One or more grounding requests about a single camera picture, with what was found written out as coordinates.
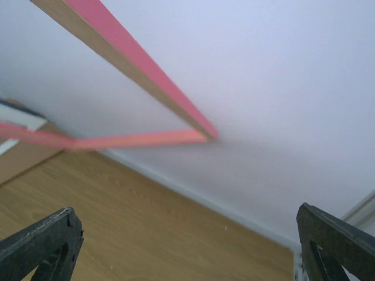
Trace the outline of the pink wooden picture frame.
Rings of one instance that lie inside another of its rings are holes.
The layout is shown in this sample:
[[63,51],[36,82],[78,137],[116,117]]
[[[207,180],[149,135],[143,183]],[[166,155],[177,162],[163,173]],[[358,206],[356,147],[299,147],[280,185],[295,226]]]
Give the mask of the pink wooden picture frame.
[[204,143],[217,139],[218,133],[212,123],[101,1],[34,1],[33,4],[192,128],[182,131],[73,139],[2,123],[2,137],[65,150],[135,148]]

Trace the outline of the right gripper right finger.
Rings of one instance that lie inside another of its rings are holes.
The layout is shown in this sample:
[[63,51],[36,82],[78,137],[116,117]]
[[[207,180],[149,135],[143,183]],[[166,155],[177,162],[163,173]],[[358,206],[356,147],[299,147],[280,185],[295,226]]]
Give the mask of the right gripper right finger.
[[308,203],[296,216],[309,280],[374,280],[374,237]]

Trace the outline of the white photo mat board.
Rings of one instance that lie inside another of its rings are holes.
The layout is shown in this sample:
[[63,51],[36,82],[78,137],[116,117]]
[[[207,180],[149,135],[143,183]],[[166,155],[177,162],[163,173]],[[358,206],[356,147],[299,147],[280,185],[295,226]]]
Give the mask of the white photo mat board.
[[1,123],[18,125],[35,131],[46,125],[48,121],[45,117],[30,109],[22,109],[18,105],[1,101]]

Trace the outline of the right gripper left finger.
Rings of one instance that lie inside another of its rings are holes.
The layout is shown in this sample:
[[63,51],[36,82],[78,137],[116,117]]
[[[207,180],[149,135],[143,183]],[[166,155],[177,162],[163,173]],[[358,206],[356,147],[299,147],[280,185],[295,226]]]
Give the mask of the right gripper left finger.
[[64,207],[1,241],[1,280],[70,280],[83,244],[81,221]]

